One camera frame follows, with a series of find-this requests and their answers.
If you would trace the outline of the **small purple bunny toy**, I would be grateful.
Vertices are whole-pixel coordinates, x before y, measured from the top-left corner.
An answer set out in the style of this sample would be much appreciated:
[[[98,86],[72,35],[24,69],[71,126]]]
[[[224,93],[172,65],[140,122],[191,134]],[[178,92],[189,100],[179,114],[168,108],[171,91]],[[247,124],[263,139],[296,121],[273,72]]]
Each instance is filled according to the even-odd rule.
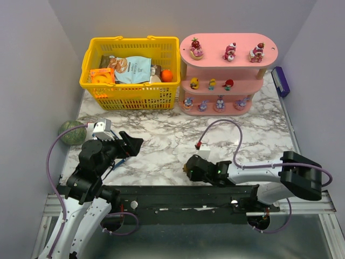
[[[198,105],[198,111],[199,112],[205,112],[208,107],[208,100],[203,100],[200,105]]]

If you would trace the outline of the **purple orange bunny toy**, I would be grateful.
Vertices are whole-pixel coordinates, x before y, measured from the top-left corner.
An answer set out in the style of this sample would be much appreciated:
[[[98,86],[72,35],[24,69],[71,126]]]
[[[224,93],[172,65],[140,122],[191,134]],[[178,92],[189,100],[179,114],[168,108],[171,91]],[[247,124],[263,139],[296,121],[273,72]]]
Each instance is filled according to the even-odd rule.
[[[183,102],[183,108],[185,111],[191,110],[193,107],[193,97],[188,97]]]

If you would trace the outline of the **yellow duck toy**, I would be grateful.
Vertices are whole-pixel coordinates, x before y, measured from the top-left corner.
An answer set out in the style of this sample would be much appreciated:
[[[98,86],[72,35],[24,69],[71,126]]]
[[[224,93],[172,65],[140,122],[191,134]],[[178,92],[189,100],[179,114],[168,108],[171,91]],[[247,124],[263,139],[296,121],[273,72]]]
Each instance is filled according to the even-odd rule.
[[[198,78],[194,77],[190,81],[190,88],[193,90],[199,89],[199,80]]]

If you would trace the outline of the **small yellow blue toy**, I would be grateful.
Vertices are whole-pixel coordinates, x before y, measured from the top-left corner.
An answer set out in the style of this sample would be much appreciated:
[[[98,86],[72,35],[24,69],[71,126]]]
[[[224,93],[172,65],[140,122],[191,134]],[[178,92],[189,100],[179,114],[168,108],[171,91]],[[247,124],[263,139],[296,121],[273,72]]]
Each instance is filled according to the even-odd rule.
[[[215,88],[215,85],[216,85],[216,80],[214,78],[212,78],[210,81],[209,81],[209,84],[208,84],[208,89],[210,91],[213,91],[214,88]]]

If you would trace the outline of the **red cherry toy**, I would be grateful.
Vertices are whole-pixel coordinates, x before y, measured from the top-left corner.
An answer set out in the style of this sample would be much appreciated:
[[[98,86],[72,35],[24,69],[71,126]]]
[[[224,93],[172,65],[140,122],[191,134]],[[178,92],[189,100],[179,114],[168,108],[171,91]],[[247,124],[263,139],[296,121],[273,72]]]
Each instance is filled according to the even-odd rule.
[[[224,88],[224,90],[226,91],[230,91],[231,88],[233,87],[234,85],[234,81],[232,79],[228,79],[223,85],[222,87]]]

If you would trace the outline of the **strawberry pink bear donut toy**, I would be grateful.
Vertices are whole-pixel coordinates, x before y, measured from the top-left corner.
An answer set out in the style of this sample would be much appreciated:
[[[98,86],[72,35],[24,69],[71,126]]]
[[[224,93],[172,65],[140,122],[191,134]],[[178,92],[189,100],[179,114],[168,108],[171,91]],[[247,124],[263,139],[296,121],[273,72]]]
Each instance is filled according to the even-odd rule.
[[[199,40],[195,37],[191,40],[191,46],[189,50],[190,50],[190,57],[194,60],[201,60],[204,56],[204,52],[201,47],[201,44]]]

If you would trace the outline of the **pink bear figure toy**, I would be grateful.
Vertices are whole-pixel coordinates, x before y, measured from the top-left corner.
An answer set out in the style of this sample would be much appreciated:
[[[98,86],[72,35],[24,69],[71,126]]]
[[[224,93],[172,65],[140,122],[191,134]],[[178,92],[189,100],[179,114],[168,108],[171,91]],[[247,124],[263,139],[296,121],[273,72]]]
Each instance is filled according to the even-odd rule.
[[[236,56],[236,54],[235,54],[235,52],[236,52],[236,46],[237,46],[237,44],[236,44],[235,42],[229,44],[229,45],[226,47],[225,53],[224,53],[224,55],[222,56],[222,58],[223,58],[224,60],[227,60],[228,62],[233,61],[234,58],[235,58],[235,56]]]

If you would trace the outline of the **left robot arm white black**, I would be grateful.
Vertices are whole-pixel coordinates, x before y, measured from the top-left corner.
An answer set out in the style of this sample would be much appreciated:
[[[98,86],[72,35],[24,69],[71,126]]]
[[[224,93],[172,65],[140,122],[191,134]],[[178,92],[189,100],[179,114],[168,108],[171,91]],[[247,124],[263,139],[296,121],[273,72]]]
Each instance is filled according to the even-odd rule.
[[[61,213],[39,258],[81,258],[91,236],[108,216],[124,222],[128,215],[139,225],[137,216],[124,210],[120,192],[102,181],[106,170],[116,166],[116,159],[137,156],[143,144],[143,139],[130,137],[124,131],[119,135],[115,138],[102,131],[83,143],[79,163],[66,186],[54,188]]]

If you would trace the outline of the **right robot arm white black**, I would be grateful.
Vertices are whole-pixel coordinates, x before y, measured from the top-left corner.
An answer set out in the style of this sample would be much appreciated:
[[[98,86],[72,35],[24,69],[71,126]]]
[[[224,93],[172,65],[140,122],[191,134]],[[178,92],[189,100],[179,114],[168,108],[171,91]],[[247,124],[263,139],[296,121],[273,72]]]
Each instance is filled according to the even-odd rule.
[[[213,186],[237,186],[258,182],[253,187],[254,200],[262,205],[298,197],[307,201],[322,198],[321,166],[293,151],[285,151],[279,160],[237,166],[231,161],[216,164],[193,155],[183,167],[190,181],[206,182]]]

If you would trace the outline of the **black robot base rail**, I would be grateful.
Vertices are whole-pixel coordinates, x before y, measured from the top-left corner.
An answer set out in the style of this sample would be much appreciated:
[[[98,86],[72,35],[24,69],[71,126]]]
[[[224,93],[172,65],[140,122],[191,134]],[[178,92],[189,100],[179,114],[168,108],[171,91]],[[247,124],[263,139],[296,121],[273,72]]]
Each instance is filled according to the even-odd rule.
[[[257,186],[103,186],[99,197],[112,206],[101,221],[124,225],[250,224],[265,230],[274,205],[263,205]]]

